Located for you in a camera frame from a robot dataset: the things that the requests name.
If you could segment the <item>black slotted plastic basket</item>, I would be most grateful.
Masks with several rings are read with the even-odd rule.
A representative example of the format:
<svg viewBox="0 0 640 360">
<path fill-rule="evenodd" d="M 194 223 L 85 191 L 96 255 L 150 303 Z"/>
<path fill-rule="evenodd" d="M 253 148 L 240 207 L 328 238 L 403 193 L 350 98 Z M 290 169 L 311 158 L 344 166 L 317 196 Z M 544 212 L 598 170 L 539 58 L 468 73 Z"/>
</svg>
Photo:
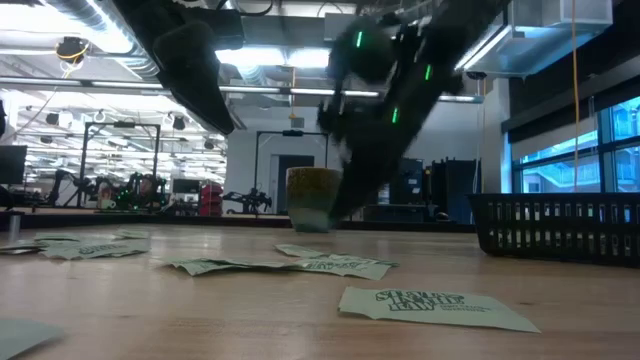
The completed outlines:
<svg viewBox="0 0 640 360">
<path fill-rule="evenodd" d="M 472 194 L 488 255 L 640 268 L 640 193 Z"/>
</svg>

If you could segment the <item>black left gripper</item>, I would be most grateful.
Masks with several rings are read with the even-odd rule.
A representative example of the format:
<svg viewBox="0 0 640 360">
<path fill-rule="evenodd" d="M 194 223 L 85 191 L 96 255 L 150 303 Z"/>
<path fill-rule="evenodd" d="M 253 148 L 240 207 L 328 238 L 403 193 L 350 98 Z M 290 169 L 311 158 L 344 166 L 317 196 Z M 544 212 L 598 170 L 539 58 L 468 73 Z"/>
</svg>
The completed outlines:
<svg viewBox="0 0 640 360">
<path fill-rule="evenodd" d="M 244 43 L 241 15 L 187 0 L 112 0 L 137 40 L 155 56 L 163 84 L 209 128 L 230 134 L 235 126 L 218 85 L 215 50 Z"/>
</svg>

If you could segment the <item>rectangular metal ceiling duct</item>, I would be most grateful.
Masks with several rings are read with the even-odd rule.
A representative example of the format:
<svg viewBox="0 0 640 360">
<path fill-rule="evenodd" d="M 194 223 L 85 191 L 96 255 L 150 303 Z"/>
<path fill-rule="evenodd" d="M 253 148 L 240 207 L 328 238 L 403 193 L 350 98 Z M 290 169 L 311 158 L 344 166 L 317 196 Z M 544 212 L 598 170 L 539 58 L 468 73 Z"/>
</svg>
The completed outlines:
<svg viewBox="0 0 640 360">
<path fill-rule="evenodd" d="M 613 23 L 613 0 L 511 0 L 456 64 L 502 77 L 536 74 Z"/>
</svg>

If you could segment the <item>dark blue storage cabinet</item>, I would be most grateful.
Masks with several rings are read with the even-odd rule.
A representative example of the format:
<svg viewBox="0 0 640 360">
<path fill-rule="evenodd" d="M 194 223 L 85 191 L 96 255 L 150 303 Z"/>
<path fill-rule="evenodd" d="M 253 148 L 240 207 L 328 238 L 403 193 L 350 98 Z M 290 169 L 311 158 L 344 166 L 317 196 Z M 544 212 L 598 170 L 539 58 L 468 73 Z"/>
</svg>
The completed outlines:
<svg viewBox="0 0 640 360">
<path fill-rule="evenodd" d="M 431 200 L 436 214 L 458 224 L 472 223 L 468 195 L 480 191 L 480 163 L 475 160 L 441 159 L 431 164 Z"/>
</svg>

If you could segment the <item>black round ceiling sensor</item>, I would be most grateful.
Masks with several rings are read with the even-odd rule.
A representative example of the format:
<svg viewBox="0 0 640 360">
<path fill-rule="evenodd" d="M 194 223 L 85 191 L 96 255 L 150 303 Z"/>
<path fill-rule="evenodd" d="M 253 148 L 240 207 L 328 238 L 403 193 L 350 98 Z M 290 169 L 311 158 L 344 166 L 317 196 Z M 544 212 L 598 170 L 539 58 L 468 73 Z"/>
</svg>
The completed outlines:
<svg viewBox="0 0 640 360">
<path fill-rule="evenodd" d="M 79 37 L 64 37 L 55 47 L 56 56 L 68 64 L 80 64 L 87 51 L 90 42 Z"/>
</svg>

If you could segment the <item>red tool cart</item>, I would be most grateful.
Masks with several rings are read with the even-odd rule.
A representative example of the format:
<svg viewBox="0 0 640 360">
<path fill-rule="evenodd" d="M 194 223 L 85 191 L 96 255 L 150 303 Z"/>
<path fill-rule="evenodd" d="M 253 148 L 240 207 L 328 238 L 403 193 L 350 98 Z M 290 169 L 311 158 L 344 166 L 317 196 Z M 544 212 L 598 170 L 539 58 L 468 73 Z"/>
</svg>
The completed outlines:
<svg viewBox="0 0 640 360">
<path fill-rule="evenodd" d="M 199 215 L 220 217 L 222 215 L 223 189 L 218 183 L 203 185 L 200 189 Z"/>
</svg>

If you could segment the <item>black background rig frame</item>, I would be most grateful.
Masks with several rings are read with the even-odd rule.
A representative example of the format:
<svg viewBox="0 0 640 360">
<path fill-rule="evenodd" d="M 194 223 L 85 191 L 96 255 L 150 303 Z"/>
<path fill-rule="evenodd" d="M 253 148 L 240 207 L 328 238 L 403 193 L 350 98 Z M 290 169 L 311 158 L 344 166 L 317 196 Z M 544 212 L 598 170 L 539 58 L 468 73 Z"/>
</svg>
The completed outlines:
<svg viewBox="0 0 640 360">
<path fill-rule="evenodd" d="M 282 130 L 282 131 L 257 131 L 255 136 L 254 147 L 254 174 L 253 174 L 253 186 L 257 189 L 258 185 L 258 165 L 259 165 L 259 151 L 260 151 L 260 137 L 263 134 L 280 135 L 283 137 L 304 137 L 304 136 L 322 136 L 325 139 L 324 146 L 324 165 L 328 167 L 328 152 L 329 152 L 329 135 L 323 132 L 305 132 L 301 130 Z"/>
<path fill-rule="evenodd" d="M 84 124 L 79 178 L 126 184 L 135 173 L 157 177 L 161 126 L 133 120 Z"/>
</svg>

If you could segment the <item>olive green ceramic mug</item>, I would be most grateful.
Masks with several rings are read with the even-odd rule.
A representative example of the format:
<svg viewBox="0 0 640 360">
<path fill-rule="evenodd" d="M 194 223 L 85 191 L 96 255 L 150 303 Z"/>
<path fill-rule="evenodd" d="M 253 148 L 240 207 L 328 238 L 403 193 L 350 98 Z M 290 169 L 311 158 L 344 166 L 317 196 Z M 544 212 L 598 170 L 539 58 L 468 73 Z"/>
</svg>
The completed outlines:
<svg viewBox="0 0 640 360">
<path fill-rule="evenodd" d="M 286 210 L 300 233 L 327 233 L 329 213 L 342 180 L 342 172 L 319 167 L 292 167 L 286 173 Z"/>
</svg>

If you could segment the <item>black storage cabinet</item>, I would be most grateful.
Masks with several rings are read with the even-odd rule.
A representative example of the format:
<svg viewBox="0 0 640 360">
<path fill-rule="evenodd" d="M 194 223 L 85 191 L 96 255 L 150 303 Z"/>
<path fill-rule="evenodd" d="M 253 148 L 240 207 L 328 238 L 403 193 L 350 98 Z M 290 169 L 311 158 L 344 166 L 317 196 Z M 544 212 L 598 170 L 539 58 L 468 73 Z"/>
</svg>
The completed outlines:
<svg viewBox="0 0 640 360">
<path fill-rule="evenodd" d="M 391 222 L 420 223 L 424 220 L 422 180 L 423 161 L 402 158 L 396 174 L 385 186 L 387 194 L 385 216 Z"/>
</svg>

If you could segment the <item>long ceiling light strip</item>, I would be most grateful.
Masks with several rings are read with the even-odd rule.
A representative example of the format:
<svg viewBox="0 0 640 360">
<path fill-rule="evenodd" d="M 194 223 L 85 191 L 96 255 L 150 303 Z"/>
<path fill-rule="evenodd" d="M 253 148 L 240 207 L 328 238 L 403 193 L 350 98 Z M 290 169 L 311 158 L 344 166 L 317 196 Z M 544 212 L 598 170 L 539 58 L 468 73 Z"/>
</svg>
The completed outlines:
<svg viewBox="0 0 640 360">
<path fill-rule="evenodd" d="M 170 90 L 164 88 L 160 83 L 151 82 L 125 82 L 125 81 L 103 81 L 89 79 L 58 79 L 58 78 L 38 78 L 38 77 L 16 77 L 0 76 L 0 88 L 14 89 L 20 86 L 29 87 L 59 87 L 73 88 L 80 92 L 88 89 L 101 89 L 109 91 L 137 91 L 145 95 L 169 96 Z M 295 95 L 295 96 L 330 96 L 334 93 L 331 89 L 320 88 L 295 88 L 295 87 L 273 87 L 273 86 L 235 86 L 220 85 L 222 93 L 233 94 L 260 94 L 260 95 Z"/>
</svg>

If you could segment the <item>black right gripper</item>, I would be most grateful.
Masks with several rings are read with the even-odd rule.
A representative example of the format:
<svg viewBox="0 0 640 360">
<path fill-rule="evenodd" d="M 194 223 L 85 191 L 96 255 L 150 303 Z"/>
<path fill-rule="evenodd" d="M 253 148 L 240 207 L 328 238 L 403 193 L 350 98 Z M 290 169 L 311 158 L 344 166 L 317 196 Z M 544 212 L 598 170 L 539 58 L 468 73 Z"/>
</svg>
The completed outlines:
<svg viewBox="0 0 640 360">
<path fill-rule="evenodd" d="M 402 156 L 449 90 L 450 32 L 402 25 L 391 37 L 381 24 L 357 20 L 335 40 L 329 74 L 334 94 L 319 107 L 319 125 L 351 152 L 329 212 L 330 219 L 343 219 L 390 180 L 390 157 Z M 344 83 L 350 77 L 387 90 L 375 101 L 347 99 Z"/>
</svg>

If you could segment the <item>black computer monitor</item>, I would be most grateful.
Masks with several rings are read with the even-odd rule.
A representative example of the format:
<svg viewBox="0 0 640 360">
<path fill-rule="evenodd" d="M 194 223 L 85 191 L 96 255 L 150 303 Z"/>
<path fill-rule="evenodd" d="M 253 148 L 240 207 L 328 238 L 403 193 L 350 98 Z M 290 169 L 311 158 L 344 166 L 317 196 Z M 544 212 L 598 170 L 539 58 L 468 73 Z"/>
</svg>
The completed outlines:
<svg viewBox="0 0 640 360">
<path fill-rule="evenodd" d="M 24 180 L 27 146 L 0 146 L 0 184 L 18 185 Z"/>
</svg>

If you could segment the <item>window with dark frame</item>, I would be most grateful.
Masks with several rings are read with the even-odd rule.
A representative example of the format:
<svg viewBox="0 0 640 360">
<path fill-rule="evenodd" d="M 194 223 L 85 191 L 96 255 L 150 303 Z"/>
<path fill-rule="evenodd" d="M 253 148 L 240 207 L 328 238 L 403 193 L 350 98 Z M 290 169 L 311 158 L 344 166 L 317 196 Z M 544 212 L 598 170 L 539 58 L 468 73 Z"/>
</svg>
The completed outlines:
<svg viewBox="0 0 640 360">
<path fill-rule="evenodd" d="M 521 193 L 640 192 L 640 96 L 511 145 Z"/>
</svg>

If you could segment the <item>black background robot arms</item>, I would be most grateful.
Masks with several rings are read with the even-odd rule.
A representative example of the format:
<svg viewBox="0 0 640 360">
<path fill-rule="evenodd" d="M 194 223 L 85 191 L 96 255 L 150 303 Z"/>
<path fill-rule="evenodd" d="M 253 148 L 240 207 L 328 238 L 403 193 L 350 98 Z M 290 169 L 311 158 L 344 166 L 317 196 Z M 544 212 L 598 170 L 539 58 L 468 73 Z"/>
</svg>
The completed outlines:
<svg viewBox="0 0 640 360">
<path fill-rule="evenodd" d="M 68 207 L 72 200 L 80 203 L 94 199 L 100 210 L 137 211 L 146 209 L 148 212 L 159 211 L 169 202 L 166 193 L 166 180 L 152 174 L 135 172 L 126 184 L 116 185 L 109 178 L 98 176 L 94 180 L 80 179 L 71 172 L 58 169 L 54 176 L 54 185 L 46 203 L 57 207 L 61 195 L 63 180 L 69 180 L 76 190 L 63 204 Z"/>
</svg>

